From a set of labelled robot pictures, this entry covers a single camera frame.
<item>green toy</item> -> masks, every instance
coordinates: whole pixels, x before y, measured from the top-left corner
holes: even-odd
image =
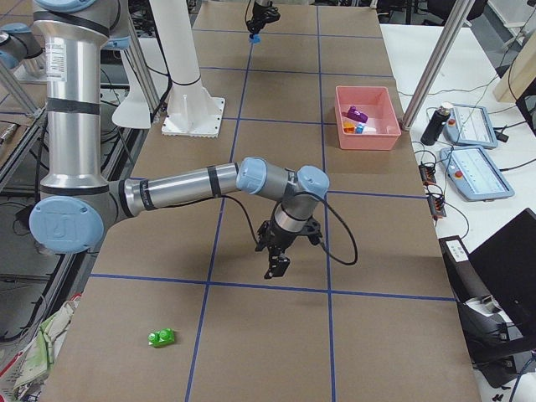
[[[175,335],[171,328],[164,328],[157,332],[151,332],[148,336],[149,346],[161,348],[162,346],[175,343]]]

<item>blue joint cap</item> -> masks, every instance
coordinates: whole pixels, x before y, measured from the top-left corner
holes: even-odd
[[[5,65],[10,70],[18,66],[18,60],[15,59],[9,53],[3,52],[2,50],[0,50],[0,63]]]
[[[108,43],[104,45],[104,50],[125,50],[131,45],[130,36],[123,38],[113,38],[108,40]]]
[[[56,253],[80,253],[101,241],[100,215],[81,199],[53,196],[35,205],[30,214],[33,237]]]
[[[45,10],[57,13],[76,13],[91,6],[97,0],[35,0]]]
[[[256,33],[255,35],[250,35],[250,43],[258,44],[260,42],[260,36]]]
[[[264,159],[247,157],[240,164],[236,177],[236,187],[249,194],[257,194],[264,187],[267,174],[268,167]]]
[[[7,32],[8,34],[30,34],[32,32],[28,25],[24,23],[7,23],[3,27],[0,27],[0,31]]]
[[[314,166],[304,166],[297,173],[298,183],[304,191],[316,194],[324,198],[329,188],[329,178],[327,174]]]

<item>white pillar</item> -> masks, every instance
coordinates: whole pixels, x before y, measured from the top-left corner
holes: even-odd
[[[213,98],[203,87],[184,0],[150,0],[173,88],[162,134],[217,137],[225,99]]]

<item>pink plastic tray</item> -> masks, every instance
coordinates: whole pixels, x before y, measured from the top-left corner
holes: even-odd
[[[338,86],[335,91],[335,116],[341,148],[379,151],[392,149],[400,137],[400,128],[387,88],[383,86]],[[373,128],[375,131],[362,134],[344,132],[345,121],[356,123],[346,117],[350,106],[356,106],[358,111],[366,114],[369,118],[366,127],[369,130]]]

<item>white table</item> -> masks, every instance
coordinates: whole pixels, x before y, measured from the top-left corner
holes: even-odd
[[[381,28],[394,77],[397,80],[401,103],[406,108],[411,97],[403,94],[413,94],[439,38],[441,28],[406,25],[382,25]],[[490,81],[492,83],[487,88],[472,92],[452,91],[429,95],[411,127],[410,134],[413,141],[420,140],[428,123],[426,109],[436,108],[443,101],[469,105],[477,103],[480,106],[485,106],[489,112],[501,111],[513,106],[513,104],[499,103],[495,100],[492,90],[499,78],[493,79],[493,77],[495,77],[495,69],[490,64],[477,39],[469,28],[463,28],[447,55],[430,93],[452,89],[471,90],[480,85],[486,85]],[[501,113],[491,114],[491,120],[494,126],[499,127],[524,119],[517,107],[514,107]],[[507,129],[505,134],[510,136],[508,142],[499,142],[498,148],[488,152],[498,167],[509,168],[534,158],[536,138],[528,125],[523,124]],[[445,140],[441,135],[440,141],[444,142]],[[439,160],[438,151],[443,147],[446,145],[436,143],[433,147],[425,149],[432,151]],[[416,143],[414,148],[418,151],[423,147]],[[418,162],[420,162],[422,155],[423,153],[416,154]],[[431,156],[425,154],[424,161],[432,161]],[[505,172],[504,175],[513,186],[515,195],[511,198],[488,203],[465,201],[450,181],[446,183],[445,170],[442,165],[438,163],[436,168],[435,176],[438,184],[446,190],[446,201],[460,209],[469,219],[470,230],[463,240],[469,251],[476,249],[521,210],[529,207],[536,211],[536,198],[533,190],[534,183],[536,183],[536,164]],[[466,231],[465,220],[448,206],[446,206],[446,212],[447,217],[440,219],[437,223],[437,237],[463,235]],[[482,401],[492,400],[497,392],[505,394],[505,399],[508,400],[509,394],[500,389],[491,388],[479,372],[476,371],[475,375],[479,383]],[[515,401],[531,402],[534,395],[536,395],[536,374],[525,374],[516,392]]]

